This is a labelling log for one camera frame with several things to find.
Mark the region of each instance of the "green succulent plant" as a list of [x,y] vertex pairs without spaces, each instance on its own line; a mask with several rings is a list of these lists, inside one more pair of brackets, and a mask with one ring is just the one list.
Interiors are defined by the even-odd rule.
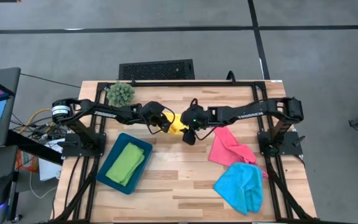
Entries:
[[111,106],[126,106],[131,103],[135,97],[135,90],[130,84],[117,82],[106,88],[107,99]]

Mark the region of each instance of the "wooden plank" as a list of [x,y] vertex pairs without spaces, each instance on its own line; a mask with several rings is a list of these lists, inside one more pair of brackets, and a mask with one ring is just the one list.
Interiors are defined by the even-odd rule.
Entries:
[[[83,82],[80,99],[94,99],[98,82]],[[282,82],[265,82],[269,97],[283,97],[285,90]],[[202,87],[138,87],[135,88],[134,103],[159,101],[176,113],[182,113],[193,97],[204,106],[242,106],[253,101],[249,87],[241,86],[202,86]],[[82,118],[89,125],[91,116]],[[265,170],[265,162],[259,153],[256,132],[259,130],[257,119],[245,119],[228,127],[241,144],[246,144],[255,153],[257,162]],[[97,183],[91,222],[252,222],[274,221],[272,198],[269,183],[263,180],[264,201],[259,213],[247,216],[235,211],[222,197],[213,190],[213,185],[227,170],[227,167],[208,161],[214,135],[204,141],[197,141],[194,146],[182,142],[181,135],[158,133],[151,135],[144,125],[125,126],[113,119],[107,119],[105,132],[108,140],[106,151],[100,166],[106,159],[120,133],[147,141],[153,145],[153,156],[133,194],[125,195],[104,184]],[[283,167],[290,192],[310,215],[315,216],[307,176],[303,164],[293,156],[282,156]],[[57,194],[55,211],[63,210],[68,187],[68,179],[75,158],[63,163]],[[82,159],[73,175],[73,182],[68,195],[69,201],[77,191],[80,179]],[[281,211],[284,214],[283,199],[278,192]],[[87,193],[81,204],[80,218],[85,215]]]

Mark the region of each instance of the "yellow object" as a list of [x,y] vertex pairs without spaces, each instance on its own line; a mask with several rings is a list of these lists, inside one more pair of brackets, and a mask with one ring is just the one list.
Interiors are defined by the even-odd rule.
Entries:
[[22,134],[23,131],[29,127],[29,124],[31,123],[31,121],[35,118],[35,116],[37,116],[39,113],[44,112],[44,111],[52,111],[51,109],[42,109],[42,110],[38,110],[37,112],[35,112],[35,114],[33,114],[30,118],[30,120],[27,122],[27,124],[18,132],[19,134]]
[[[167,119],[170,122],[172,122],[173,114],[172,113],[164,113],[164,114],[167,117]],[[173,123],[169,127],[168,133],[170,133],[170,134],[183,134],[180,130],[188,128],[187,126],[182,124],[182,122],[180,122],[180,117],[181,117],[181,114],[175,114],[175,120],[173,121]]]

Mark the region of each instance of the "computer mouse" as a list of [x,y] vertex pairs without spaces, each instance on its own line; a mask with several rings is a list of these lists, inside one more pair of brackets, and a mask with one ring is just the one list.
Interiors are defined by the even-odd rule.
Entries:
[[11,183],[12,183],[11,175],[0,177],[0,206],[4,204],[9,198]]

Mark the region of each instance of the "yellow cable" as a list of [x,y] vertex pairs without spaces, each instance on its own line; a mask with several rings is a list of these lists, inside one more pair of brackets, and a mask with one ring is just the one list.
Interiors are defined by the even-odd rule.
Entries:
[[35,116],[37,116],[39,113],[44,112],[44,111],[52,111],[49,108],[46,109],[42,109],[42,110],[38,110],[37,112],[35,112],[35,114],[33,114],[30,118],[30,120],[27,122],[27,124],[18,132],[19,134],[22,134],[23,131],[29,127],[29,124],[31,123],[31,121],[35,118]]

